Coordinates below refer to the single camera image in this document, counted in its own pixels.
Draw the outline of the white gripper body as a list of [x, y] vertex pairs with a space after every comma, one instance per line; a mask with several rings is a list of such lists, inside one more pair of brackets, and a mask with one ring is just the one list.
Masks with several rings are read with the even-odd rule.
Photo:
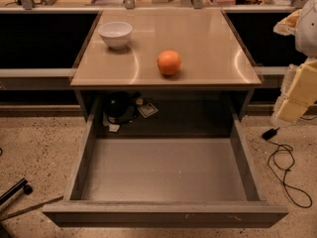
[[317, 56], [317, 0], [308, 0], [299, 14], [295, 46], [307, 57]]

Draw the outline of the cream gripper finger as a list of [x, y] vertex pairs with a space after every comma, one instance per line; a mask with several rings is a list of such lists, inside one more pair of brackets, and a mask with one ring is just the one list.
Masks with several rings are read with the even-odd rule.
[[281, 21], [276, 23], [276, 25], [273, 27], [273, 31], [283, 36], [294, 36], [300, 13], [301, 9], [296, 10], [287, 17], [283, 18]]
[[298, 120], [317, 101], [317, 60], [291, 64], [275, 103], [275, 117], [288, 123]]

